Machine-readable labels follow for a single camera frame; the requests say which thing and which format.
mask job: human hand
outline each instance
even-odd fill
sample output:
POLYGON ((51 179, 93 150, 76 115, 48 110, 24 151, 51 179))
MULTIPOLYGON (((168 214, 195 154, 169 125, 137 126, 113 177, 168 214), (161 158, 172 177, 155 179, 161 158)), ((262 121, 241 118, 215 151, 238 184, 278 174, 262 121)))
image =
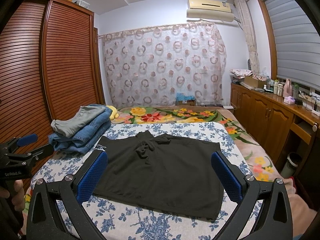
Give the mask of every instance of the human hand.
MULTIPOLYGON (((22 211, 25 208, 25 201, 24 201, 24 189, 23 189, 23 182, 22 180, 16 180, 14 182, 14 190, 17 194, 12 198, 12 204, 14 205, 14 209, 16 211, 22 211)), ((0 197, 9 198, 10 193, 3 187, 0 187, 0 197)))

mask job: sheer curtain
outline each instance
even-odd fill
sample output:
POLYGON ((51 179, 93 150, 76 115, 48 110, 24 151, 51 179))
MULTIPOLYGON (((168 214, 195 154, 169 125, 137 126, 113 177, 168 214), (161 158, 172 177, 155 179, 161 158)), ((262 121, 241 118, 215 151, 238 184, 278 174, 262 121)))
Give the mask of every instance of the sheer curtain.
POLYGON ((245 0, 235 0, 235 5, 245 33, 245 39, 249 49, 251 69, 254 73, 259 74, 260 67, 257 53, 257 42, 248 5, 245 0))
POLYGON ((103 35, 112 103, 167 106, 177 92, 220 104, 226 48, 214 23, 190 23, 103 35))

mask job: gray zebra blind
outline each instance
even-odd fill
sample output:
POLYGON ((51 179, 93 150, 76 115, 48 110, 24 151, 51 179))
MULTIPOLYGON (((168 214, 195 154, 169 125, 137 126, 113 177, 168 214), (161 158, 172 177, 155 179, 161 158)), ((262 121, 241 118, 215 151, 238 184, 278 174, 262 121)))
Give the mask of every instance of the gray zebra blind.
POLYGON ((275 36, 277 76, 319 90, 320 37, 313 24, 295 0, 263 1, 275 36))

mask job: wooden countertop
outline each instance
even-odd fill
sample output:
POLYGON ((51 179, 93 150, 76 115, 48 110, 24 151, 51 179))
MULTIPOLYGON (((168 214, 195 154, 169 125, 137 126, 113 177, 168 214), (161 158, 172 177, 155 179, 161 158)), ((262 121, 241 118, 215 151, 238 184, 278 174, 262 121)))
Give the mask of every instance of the wooden countertop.
MULTIPOLYGON (((238 86, 241 87, 242 89, 245 90, 249 90, 244 86, 241 85, 236 85, 236 84, 232 84, 233 86, 238 86)), ((298 105, 288 105, 286 103, 284 103, 284 98, 283 97, 279 97, 275 94, 271 94, 271 93, 261 93, 261 92, 257 92, 254 90, 250 90, 253 94, 259 95, 263 98, 266 98, 268 100, 270 100, 272 103, 278 104, 279 106, 284 107, 285 109, 287 109, 288 111, 290 111, 291 113, 299 116, 300 118, 302 118, 303 120, 305 120, 306 122, 308 122, 311 125, 314 125, 315 122, 320 123, 320 117, 313 114, 311 111, 308 111, 304 108, 304 106, 298 106, 298 105)))

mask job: silver screw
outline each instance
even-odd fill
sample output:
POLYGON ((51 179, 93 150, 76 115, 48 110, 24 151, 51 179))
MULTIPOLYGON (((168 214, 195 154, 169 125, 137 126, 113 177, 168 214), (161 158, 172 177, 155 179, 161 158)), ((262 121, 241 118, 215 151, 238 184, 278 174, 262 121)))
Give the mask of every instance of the silver screw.
POLYGON ((70 180, 73 179, 73 175, 72 175, 72 174, 69 174, 69 175, 65 176, 64 179, 65 179, 66 181, 70 181, 70 180))
POLYGON ((245 178, 248 180, 248 181, 254 181, 254 176, 252 176, 252 175, 247 175, 247 176, 245 176, 245 178))
POLYGON ((278 184, 283 184, 283 180, 280 179, 280 178, 276 178, 276 182, 277 182, 278 184))
POLYGON ((43 183, 43 179, 38 179, 37 181, 36 181, 36 184, 37 185, 40 185, 40 184, 42 184, 43 183))

